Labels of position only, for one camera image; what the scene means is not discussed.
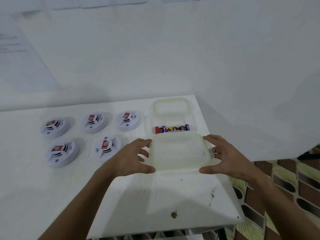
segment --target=round smoke detector base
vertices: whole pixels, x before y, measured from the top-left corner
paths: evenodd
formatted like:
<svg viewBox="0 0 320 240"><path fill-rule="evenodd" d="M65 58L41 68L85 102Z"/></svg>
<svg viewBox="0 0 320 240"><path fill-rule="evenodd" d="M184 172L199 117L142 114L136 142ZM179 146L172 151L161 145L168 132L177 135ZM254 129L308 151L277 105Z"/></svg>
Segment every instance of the round smoke detector base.
<svg viewBox="0 0 320 240"><path fill-rule="evenodd" d="M63 167L75 160L79 151L80 148L74 140L60 141L48 149L46 164L53 168Z"/></svg>
<svg viewBox="0 0 320 240"><path fill-rule="evenodd" d="M45 139L55 139L66 133L69 127L65 117L56 117L44 123L40 128L40 133Z"/></svg>
<svg viewBox="0 0 320 240"><path fill-rule="evenodd" d="M120 131L128 132L139 126L140 118L136 111L126 110L117 115L116 123Z"/></svg>
<svg viewBox="0 0 320 240"><path fill-rule="evenodd" d="M109 160L121 149L121 140L117 136L106 136L94 144L93 153L102 163Z"/></svg>
<svg viewBox="0 0 320 240"><path fill-rule="evenodd" d="M82 127L86 133L96 133L107 125L107 117L102 112L92 112L82 119Z"/></svg>

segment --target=red label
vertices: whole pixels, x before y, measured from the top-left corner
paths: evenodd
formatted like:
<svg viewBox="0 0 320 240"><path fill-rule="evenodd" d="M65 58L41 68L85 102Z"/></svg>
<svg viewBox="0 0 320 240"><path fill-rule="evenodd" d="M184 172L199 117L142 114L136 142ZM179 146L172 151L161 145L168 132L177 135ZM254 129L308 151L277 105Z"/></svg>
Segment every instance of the red label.
<svg viewBox="0 0 320 240"><path fill-rule="evenodd" d="M57 122L56 120L53 120L53 121L47 122L47 124L46 124L45 126L49 126L49 125L55 124L56 122Z"/></svg>
<svg viewBox="0 0 320 240"><path fill-rule="evenodd" d="M63 147L64 145L56 145L51 151L52 152L61 151Z"/></svg>
<svg viewBox="0 0 320 240"><path fill-rule="evenodd" d="M102 148L101 149L107 149L108 148L109 142L107 140L104 140L102 143Z"/></svg>
<svg viewBox="0 0 320 240"><path fill-rule="evenodd" d="M129 116L130 113L125 113L124 116L122 118L126 119Z"/></svg>
<svg viewBox="0 0 320 240"><path fill-rule="evenodd" d="M88 121L93 121L93 120L94 120L94 116L95 116L95 114L91 114L91 115L89 116Z"/></svg>

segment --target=white table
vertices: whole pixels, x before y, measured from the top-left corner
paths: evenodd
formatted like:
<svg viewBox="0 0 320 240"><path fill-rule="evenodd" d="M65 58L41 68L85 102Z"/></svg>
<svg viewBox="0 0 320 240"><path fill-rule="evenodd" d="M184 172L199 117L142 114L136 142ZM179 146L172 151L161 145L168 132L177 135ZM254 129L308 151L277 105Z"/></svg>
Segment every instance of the white table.
<svg viewBox="0 0 320 240"><path fill-rule="evenodd" d="M209 133L195 96L190 101L197 133ZM19 110L0 113L0 239L36 239L88 182L100 163L91 146L107 135L119 135L124 144L150 137L148 109L158 100ZM115 117L126 110L144 114L141 124L120 132ZM81 128L82 118L93 111L106 112L108 125L95 134ZM67 117L71 128L63 136L45 140L40 126L53 117ZM47 149L56 141L75 138L78 157L61 168L44 162ZM177 218L171 213L177 211ZM244 216L225 175L136 174L119 177L109 187L88 237L210 227L242 222Z"/></svg>

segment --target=person's right hand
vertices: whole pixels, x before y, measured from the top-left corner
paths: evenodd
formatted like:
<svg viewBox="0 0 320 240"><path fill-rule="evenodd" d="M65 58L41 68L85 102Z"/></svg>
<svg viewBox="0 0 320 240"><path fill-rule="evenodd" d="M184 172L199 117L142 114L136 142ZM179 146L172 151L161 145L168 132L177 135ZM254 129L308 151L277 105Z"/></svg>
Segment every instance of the person's right hand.
<svg viewBox="0 0 320 240"><path fill-rule="evenodd" d="M222 173L249 183L253 183L256 176L262 173L260 169L254 166L252 162L221 136L207 135L203 139L215 145L215 157L220 159L221 162L213 166L200 168L200 173Z"/></svg>

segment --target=person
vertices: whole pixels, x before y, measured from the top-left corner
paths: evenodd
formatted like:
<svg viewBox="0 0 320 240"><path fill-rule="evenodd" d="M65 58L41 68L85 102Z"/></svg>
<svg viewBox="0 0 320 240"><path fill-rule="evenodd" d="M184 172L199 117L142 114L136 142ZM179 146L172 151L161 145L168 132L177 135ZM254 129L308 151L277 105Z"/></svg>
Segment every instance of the person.
<svg viewBox="0 0 320 240"><path fill-rule="evenodd" d="M200 168L200 173L222 173L250 183L258 192L266 212L283 240L319 239L320 230L304 212L233 145L217 135L207 135L203 138L215 145L215 156L221 162ZM156 171L154 167L143 164L144 159L139 156L141 154L149 157L148 152L142 148L149 147L150 143L150 139L136 139L106 161L39 240L85 240L102 198L116 177Z"/></svg>

